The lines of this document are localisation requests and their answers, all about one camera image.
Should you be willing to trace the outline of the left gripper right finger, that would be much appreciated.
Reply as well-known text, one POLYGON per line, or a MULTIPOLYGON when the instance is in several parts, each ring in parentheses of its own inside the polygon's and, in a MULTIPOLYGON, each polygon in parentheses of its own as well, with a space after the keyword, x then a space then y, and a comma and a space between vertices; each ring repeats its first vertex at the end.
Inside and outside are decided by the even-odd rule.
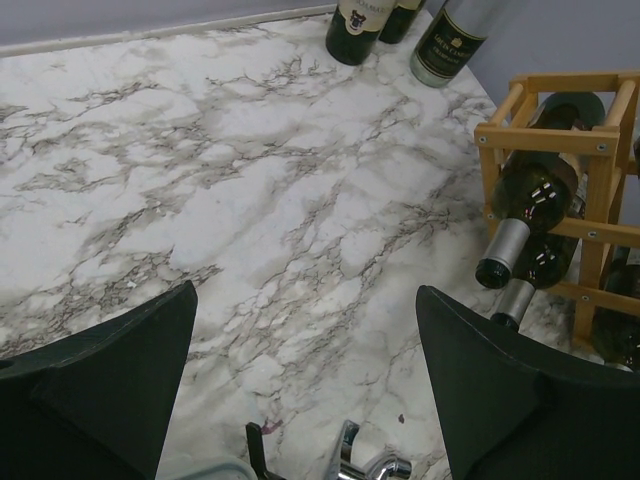
POLYGON ((455 479, 636 479, 639 377, 552 349, 432 286, 416 316, 455 479))

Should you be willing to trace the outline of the green bottle white label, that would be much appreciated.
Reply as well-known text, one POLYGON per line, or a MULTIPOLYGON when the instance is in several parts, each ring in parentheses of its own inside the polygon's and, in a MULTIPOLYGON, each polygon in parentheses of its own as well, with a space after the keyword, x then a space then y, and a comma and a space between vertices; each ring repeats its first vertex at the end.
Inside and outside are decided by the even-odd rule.
POLYGON ((325 39, 329 54, 346 65, 362 64, 395 5, 395 0, 339 0, 325 39))

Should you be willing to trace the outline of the green bottle silver neck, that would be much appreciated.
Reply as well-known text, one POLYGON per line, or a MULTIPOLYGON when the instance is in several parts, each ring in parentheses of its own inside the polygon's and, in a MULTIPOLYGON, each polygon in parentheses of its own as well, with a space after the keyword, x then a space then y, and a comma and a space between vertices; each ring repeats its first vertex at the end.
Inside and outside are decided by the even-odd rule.
MULTIPOLYGON (((527 126, 589 131, 604 116, 595 93, 558 92, 538 107, 527 126)), ((491 199, 500 223, 475 271, 482 286, 507 285, 526 241, 553 229, 568 213, 586 166, 586 156, 567 152, 515 150, 509 155, 491 199)))

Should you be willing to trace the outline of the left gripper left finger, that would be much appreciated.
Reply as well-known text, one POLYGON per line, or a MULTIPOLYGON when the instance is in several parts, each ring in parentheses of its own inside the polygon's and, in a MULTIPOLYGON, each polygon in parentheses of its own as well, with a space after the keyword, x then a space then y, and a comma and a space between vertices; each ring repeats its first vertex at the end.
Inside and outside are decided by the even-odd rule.
POLYGON ((1 362, 4 479, 152 479, 191 342, 192 282, 1 362))

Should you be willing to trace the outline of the green bottle rack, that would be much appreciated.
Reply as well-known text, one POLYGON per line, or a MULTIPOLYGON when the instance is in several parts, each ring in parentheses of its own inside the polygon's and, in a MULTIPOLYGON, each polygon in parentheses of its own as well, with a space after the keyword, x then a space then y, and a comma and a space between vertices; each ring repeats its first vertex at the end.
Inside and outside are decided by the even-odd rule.
POLYGON ((578 243, 578 238, 555 234, 531 236, 490 321, 518 332, 536 291, 550 288, 565 277, 578 243))

